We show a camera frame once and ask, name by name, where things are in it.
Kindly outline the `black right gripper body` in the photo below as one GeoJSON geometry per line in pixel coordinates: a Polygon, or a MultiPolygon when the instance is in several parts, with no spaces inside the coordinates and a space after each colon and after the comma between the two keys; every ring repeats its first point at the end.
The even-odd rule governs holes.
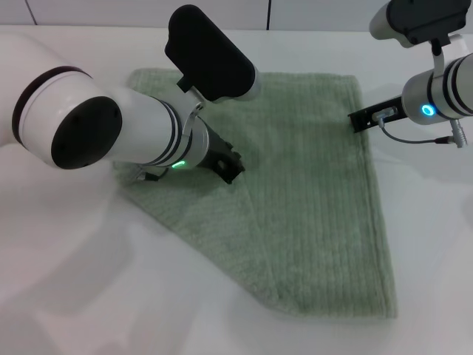
{"type": "Polygon", "coordinates": [[[352,112],[348,117],[350,118],[350,123],[354,132],[363,132],[379,125],[380,120],[384,123],[390,123],[405,119],[406,113],[402,106],[401,96],[398,96],[359,111],[352,112]]]}

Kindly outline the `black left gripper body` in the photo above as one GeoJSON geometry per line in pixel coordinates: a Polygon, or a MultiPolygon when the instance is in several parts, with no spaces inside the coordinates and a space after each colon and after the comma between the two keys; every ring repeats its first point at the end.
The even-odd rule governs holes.
{"type": "Polygon", "coordinates": [[[227,184],[232,184],[238,175],[245,171],[241,154],[234,152],[234,146],[222,139],[208,124],[205,127],[208,133],[208,147],[198,166],[211,170],[227,184]]]}

